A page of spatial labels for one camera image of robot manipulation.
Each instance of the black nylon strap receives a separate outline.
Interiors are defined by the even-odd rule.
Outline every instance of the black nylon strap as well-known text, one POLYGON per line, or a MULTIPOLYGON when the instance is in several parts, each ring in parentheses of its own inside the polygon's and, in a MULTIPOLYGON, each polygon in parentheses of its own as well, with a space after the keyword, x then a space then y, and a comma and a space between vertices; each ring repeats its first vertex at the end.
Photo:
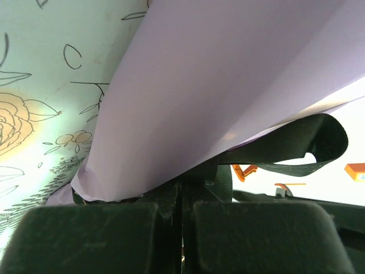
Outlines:
POLYGON ((219 164, 255 164, 280 174, 302 177, 339 158, 347 149, 344 128, 328 114, 315 114, 286 124, 234 150, 223 152, 219 164), (309 152, 316 163, 290 166, 274 164, 303 158, 309 152))

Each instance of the orange clip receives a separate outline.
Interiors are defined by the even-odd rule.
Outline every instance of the orange clip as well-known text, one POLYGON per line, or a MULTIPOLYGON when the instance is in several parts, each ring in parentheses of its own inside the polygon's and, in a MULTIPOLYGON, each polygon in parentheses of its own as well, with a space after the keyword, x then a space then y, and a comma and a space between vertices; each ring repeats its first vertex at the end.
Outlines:
POLYGON ((245 169, 245 171, 242 171, 241 167, 239 164, 233 164, 233 169, 237 175, 237 177, 239 178, 239 180, 241 182, 245 181, 245 178, 250 175, 251 173, 256 172, 257 170, 257 166, 255 166, 254 164, 250 165, 248 168, 245 169))

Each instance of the orange object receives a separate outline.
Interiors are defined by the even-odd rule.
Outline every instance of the orange object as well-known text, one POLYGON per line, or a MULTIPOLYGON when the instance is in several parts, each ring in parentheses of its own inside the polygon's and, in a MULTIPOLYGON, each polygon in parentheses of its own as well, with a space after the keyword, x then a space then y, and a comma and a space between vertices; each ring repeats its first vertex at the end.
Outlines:
POLYGON ((347 164, 344 170, 356 182, 365 182, 365 163, 361 164, 347 164))
POLYGON ((245 178, 250 175, 251 173, 256 172, 257 170, 257 166, 255 166, 254 164, 250 165, 248 168, 245 169, 245 171, 242 171, 241 167, 239 164, 233 164, 233 169, 237 175, 237 177, 239 178, 239 180, 241 182, 245 181, 245 178))

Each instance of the black plastic part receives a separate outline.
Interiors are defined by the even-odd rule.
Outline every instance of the black plastic part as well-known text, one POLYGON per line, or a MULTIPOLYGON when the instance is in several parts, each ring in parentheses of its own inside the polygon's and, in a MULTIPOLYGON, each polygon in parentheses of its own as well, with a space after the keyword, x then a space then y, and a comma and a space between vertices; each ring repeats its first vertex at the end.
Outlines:
POLYGON ((313 203, 197 203, 194 273, 355 273, 313 203))
POLYGON ((167 182, 134 204, 30 211, 0 273, 181 273, 182 237, 187 274, 365 271, 364 208, 317 201, 326 213, 247 193, 225 204, 203 183, 167 182))
POLYGON ((50 207, 19 224, 0 273, 160 273, 157 205, 50 207))

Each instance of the floral wrapping paper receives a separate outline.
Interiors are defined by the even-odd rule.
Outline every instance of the floral wrapping paper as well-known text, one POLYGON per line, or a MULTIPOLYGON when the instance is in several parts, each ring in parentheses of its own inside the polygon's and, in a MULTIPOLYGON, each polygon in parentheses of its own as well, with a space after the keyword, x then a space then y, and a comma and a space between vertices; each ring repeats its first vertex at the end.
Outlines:
POLYGON ((0 256, 75 175, 147 0, 1 1, 0 256))

